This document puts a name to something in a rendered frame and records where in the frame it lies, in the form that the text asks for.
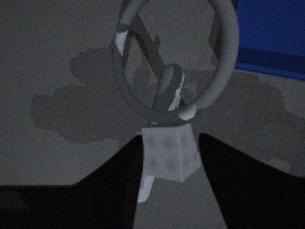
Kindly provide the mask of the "grey horizontal cylinder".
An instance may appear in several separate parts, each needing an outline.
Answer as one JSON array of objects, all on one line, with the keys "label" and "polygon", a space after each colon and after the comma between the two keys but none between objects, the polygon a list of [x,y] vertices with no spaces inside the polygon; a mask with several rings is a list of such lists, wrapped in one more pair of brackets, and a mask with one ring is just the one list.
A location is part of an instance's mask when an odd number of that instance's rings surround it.
[{"label": "grey horizontal cylinder", "polygon": [[[158,111],[171,111],[184,107],[179,105],[181,98],[181,88],[185,74],[183,69],[177,64],[165,66],[160,74],[152,109]],[[154,177],[147,176],[145,154],[143,155],[143,172],[140,182],[138,203],[148,199],[153,187]]]}]

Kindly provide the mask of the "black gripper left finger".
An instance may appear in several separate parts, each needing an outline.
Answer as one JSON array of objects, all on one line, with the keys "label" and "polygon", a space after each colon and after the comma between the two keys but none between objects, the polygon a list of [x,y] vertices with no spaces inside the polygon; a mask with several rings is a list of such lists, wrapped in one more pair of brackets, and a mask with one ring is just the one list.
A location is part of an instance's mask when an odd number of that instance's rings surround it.
[{"label": "black gripper left finger", "polygon": [[132,229],[143,155],[136,135],[74,185],[1,185],[0,229]]}]

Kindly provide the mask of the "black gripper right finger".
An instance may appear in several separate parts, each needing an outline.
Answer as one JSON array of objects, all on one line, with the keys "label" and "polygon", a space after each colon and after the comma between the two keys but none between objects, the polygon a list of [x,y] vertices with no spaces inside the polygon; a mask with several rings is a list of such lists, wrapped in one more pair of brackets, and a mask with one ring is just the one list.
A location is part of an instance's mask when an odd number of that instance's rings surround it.
[{"label": "black gripper right finger", "polygon": [[305,229],[305,177],[267,165],[206,133],[203,168],[227,229]]}]

